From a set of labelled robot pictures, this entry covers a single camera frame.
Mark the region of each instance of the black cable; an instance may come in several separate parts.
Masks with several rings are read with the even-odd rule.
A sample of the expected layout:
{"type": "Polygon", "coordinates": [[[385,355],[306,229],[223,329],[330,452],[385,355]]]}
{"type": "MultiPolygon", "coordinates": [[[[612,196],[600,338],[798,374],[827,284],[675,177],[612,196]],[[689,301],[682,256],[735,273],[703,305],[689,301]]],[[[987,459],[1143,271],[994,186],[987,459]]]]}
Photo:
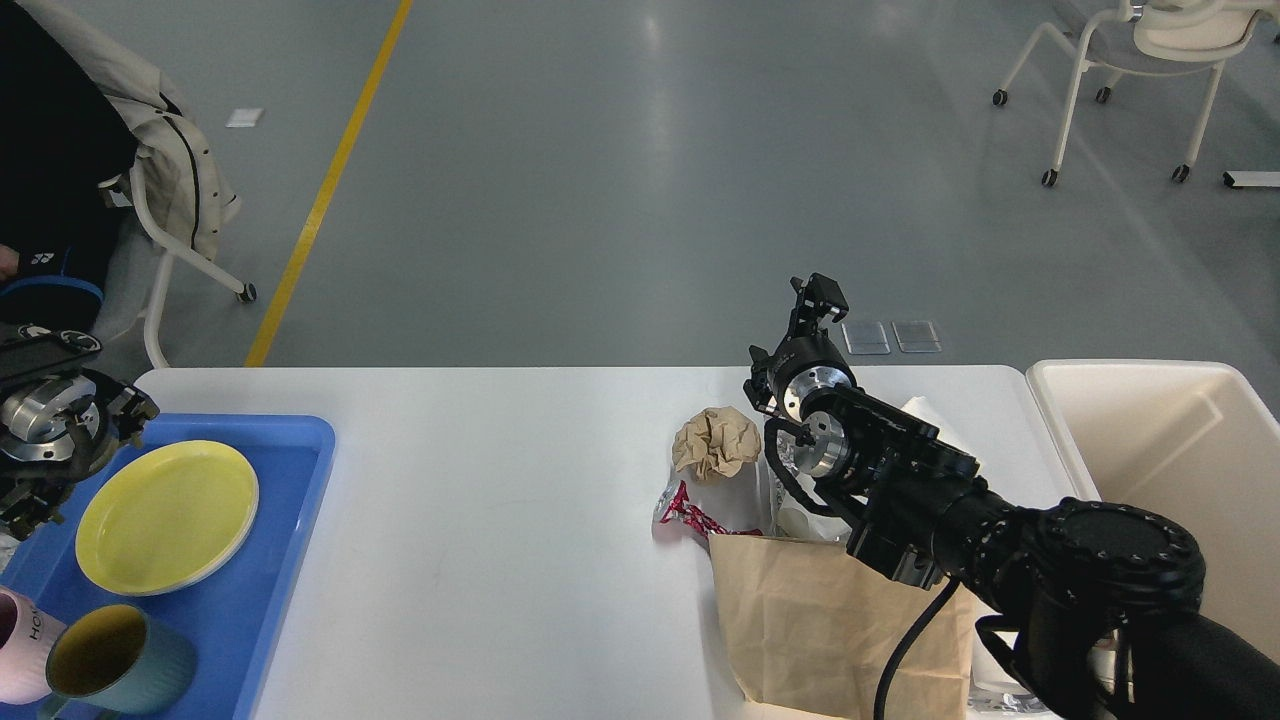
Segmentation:
{"type": "Polygon", "coordinates": [[[1111,688],[1111,698],[1121,705],[1129,703],[1129,635],[1124,630],[1116,633],[1115,684],[1111,688]]]}
{"type": "Polygon", "coordinates": [[[809,493],[800,487],[795,475],[787,470],[782,459],[778,457],[778,425],[785,424],[777,418],[771,418],[764,423],[764,459],[769,462],[769,469],[773,470],[773,474],[782,482],[782,487],[787,489],[791,497],[796,498],[796,502],[799,502],[801,507],[823,518],[838,518],[840,515],[837,515],[835,510],[809,497],[809,493]]]}
{"type": "Polygon", "coordinates": [[[888,662],[884,664],[884,671],[881,673],[881,680],[876,685],[876,707],[872,711],[872,717],[874,720],[884,720],[884,702],[888,701],[888,684],[893,682],[893,674],[897,673],[897,666],[902,664],[902,659],[906,656],[906,651],[911,650],[911,643],[915,638],[920,637],[924,628],[933,620],[933,618],[942,610],[942,606],[951,600],[951,596],[956,593],[960,588],[960,579],[951,578],[947,585],[942,588],[938,597],[933,598],[933,602],[920,612],[920,616],[911,623],[911,626],[906,629],[906,634],[902,639],[897,641],[897,647],[893,648],[893,655],[888,656],[888,662]]]}

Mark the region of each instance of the person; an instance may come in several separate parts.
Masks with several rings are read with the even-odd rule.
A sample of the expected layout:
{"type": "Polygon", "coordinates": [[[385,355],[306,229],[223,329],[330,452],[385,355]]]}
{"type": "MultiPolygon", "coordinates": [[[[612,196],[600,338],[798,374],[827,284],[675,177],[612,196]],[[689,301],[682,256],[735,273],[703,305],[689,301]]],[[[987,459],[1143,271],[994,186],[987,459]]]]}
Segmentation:
{"type": "Polygon", "coordinates": [[[99,183],[137,140],[76,61],[0,0],[0,322],[88,332],[128,209],[99,183]]]}

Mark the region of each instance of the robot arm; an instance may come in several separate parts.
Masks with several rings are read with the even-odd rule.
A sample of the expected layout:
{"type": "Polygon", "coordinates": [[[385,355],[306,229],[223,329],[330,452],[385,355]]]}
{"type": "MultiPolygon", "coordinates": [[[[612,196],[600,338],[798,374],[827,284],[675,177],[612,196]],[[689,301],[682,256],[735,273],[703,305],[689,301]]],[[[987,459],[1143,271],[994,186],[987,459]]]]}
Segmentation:
{"type": "Polygon", "coordinates": [[[1280,712],[1280,669],[1198,615],[1204,560],[1190,533],[1125,505],[1006,502],[974,457],[937,439],[936,427],[858,387],[820,327],[847,310],[840,287],[819,274],[792,287],[787,334],[772,354],[751,347],[744,389],[768,416],[771,469],[809,511],[850,525],[849,555],[920,588],[945,575],[964,583],[1000,612],[978,621],[983,644],[1064,717],[1280,712]],[[783,434],[817,498],[782,462],[783,434]],[[1016,632],[1014,647],[997,632],[1016,632]],[[1112,634],[1119,652],[1108,689],[1089,656],[1112,634]]]}
{"type": "Polygon", "coordinates": [[[84,369],[92,336],[0,325],[0,532],[61,521],[74,484],[141,438],[159,413],[142,391],[84,369]]]}

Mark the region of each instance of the chair leg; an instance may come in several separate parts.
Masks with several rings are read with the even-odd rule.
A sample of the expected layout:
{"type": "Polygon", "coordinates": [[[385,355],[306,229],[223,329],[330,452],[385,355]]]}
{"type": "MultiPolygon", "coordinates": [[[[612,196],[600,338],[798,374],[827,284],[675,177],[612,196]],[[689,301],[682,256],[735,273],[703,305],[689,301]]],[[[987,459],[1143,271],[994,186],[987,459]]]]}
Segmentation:
{"type": "Polygon", "coordinates": [[[186,243],[166,233],[164,228],[155,222],[155,218],[151,217],[151,209],[147,205],[146,181],[142,176],[141,163],[134,163],[133,168],[129,169],[129,187],[133,192],[133,196],[131,197],[133,201],[133,209],[138,217],[138,222],[142,223],[142,229],[146,231],[147,236],[150,236],[156,245],[165,249],[166,256],[177,256],[183,263],[187,263],[205,275],[209,275],[227,290],[234,292],[242,302],[251,302],[257,299],[257,290],[253,287],[253,283],[241,282],[200,252],[187,247],[186,243]]]}
{"type": "Polygon", "coordinates": [[[1075,115],[1075,100],[1080,94],[1080,78],[1088,72],[1089,65],[1084,60],[1084,49],[1075,58],[1071,67],[1071,82],[1066,88],[1066,109],[1062,111],[1062,127],[1057,132],[1057,147],[1053,150],[1053,165],[1041,177],[1041,184],[1052,187],[1057,182],[1057,173],[1062,169],[1062,156],[1066,155],[1066,136],[1071,132],[1071,118],[1075,115]]]}
{"type": "Polygon", "coordinates": [[[1101,104],[1106,104],[1107,100],[1111,100],[1111,91],[1120,85],[1121,77],[1124,77],[1124,72],[1111,70],[1111,74],[1107,76],[1106,82],[1102,83],[1102,87],[1098,88],[1098,94],[1094,95],[1093,99],[1101,104]]]}
{"type": "Polygon", "coordinates": [[[1036,49],[1036,44],[1039,42],[1039,38],[1043,37],[1046,32],[1059,32],[1059,29],[1053,27],[1053,23],[1041,23],[1039,27],[1032,32],[1032,36],[1027,38],[1027,45],[1023,45],[1021,54],[1018,55],[1018,61],[1014,63],[1012,69],[1009,70],[1009,74],[1005,76],[1005,79],[1000,83],[1000,90],[1009,90],[1009,86],[1014,83],[1014,78],[1018,77],[1018,72],[1023,69],[1024,64],[1027,64],[1027,58],[1030,58],[1032,50],[1036,49]]]}
{"type": "Polygon", "coordinates": [[[151,297],[147,300],[147,318],[142,323],[142,343],[147,348],[147,359],[156,369],[169,366],[164,352],[160,351],[160,320],[164,316],[164,301],[169,295],[169,278],[173,275],[174,254],[165,250],[160,258],[160,266],[156,268],[156,278],[151,283],[151,297]]]}
{"type": "Polygon", "coordinates": [[[1196,131],[1192,133],[1192,142],[1187,147],[1187,161],[1174,170],[1174,181],[1183,182],[1187,176],[1190,174],[1192,168],[1196,165],[1196,159],[1199,158],[1201,141],[1204,140],[1204,128],[1208,127],[1208,114],[1213,110],[1213,97],[1217,95],[1219,81],[1222,79],[1222,69],[1226,67],[1226,61],[1220,61],[1213,65],[1213,69],[1208,74],[1208,90],[1204,92],[1204,105],[1201,108],[1199,118],[1196,120],[1196,131]]]}

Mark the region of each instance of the yellow plate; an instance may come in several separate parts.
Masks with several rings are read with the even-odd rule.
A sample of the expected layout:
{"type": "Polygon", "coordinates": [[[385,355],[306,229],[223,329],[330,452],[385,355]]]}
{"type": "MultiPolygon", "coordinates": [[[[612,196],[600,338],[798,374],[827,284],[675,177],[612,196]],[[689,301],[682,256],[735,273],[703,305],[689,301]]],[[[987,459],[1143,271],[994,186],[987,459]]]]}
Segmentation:
{"type": "Polygon", "coordinates": [[[76,530],[76,559],[109,592],[173,592],[230,560],[256,511],[257,474],[243,455],[220,442],[178,442],[102,486],[76,530]]]}

